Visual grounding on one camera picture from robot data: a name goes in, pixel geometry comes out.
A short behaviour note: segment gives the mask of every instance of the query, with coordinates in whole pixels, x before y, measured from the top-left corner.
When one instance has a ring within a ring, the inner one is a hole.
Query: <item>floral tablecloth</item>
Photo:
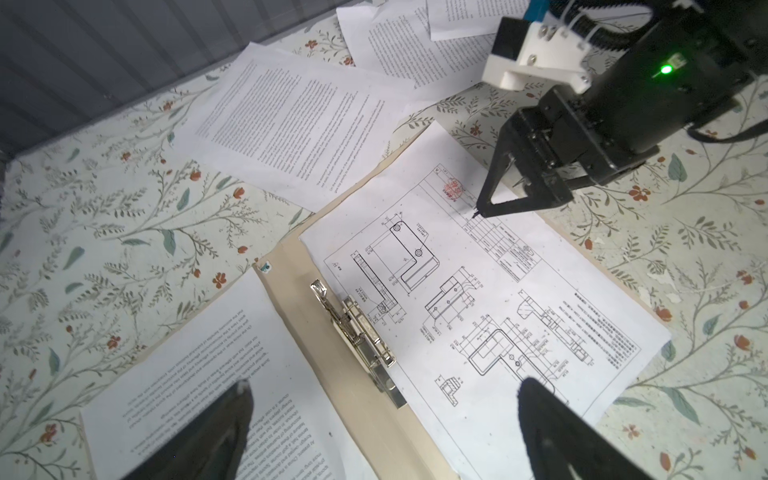
[[[334,18],[276,48],[354,66]],[[615,54],[594,52],[602,71]],[[20,157],[0,225],[0,472],[88,475],[78,408],[270,251],[310,212],[174,154],[174,129],[227,66]],[[498,130],[551,85],[480,84],[415,112],[487,164]],[[766,117],[768,81],[709,125]],[[598,431],[655,478],[768,479],[768,138],[678,133],[629,177],[544,215],[673,333]]]

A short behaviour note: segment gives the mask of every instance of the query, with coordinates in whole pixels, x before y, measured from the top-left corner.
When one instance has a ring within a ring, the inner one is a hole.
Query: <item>red stamp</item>
[[[451,181],[445,184],[445,186],[442,188],[442,192],[450,200],[456,200],[464,193],[464,187],[462,187],[458,180],[452,178]]]

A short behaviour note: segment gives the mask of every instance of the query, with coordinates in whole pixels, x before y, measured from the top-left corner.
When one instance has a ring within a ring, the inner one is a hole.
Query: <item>clipboard spring clip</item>
[[[362,363],[369,376],[380,391],[395,403],[397,408],[406,404],[406,399],[389,377],[386,367],[395,364],[395,356],[376,332],[370,320],[362,312],[357,302],[348,296],[343,302],[343,311],[339,313],[328,300],[328,289],[323,282],[315,280],[310,285],[315,297],[331,315],[334,326],[342,338],[351,347],[355,357]]]

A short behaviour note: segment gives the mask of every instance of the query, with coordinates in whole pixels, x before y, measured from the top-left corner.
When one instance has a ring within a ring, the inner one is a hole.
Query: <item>blue part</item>
[[[531,0],[531,4],[528,6],[528,10],[525,11],[523,20],[529,22],[541,22],[544,20],[544,15],[549,10],[549,0]]]

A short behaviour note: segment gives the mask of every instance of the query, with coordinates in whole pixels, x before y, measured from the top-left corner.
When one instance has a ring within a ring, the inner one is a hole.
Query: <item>text document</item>
[[[412,89],[252,43],[173,146],[317,212],[376,167]]]
[[[434,41],[494,34],[502,17],[523,18],[528,0],[426,0]]]
[[[593,425],[670,334],[536,213],[473,217],[487,173],[432,122],[301,240],[462,479],[530,478],[522,379]]]
[[[250,269],[82,409],[96,478],[123,478],[239,379],[253,416],[238,480],[376,478]]]
[[[493,46],[494,35],[431,41],[425,2],[342,7],[336,16],[355,65],[415,81],[412,109],[479,83]]]

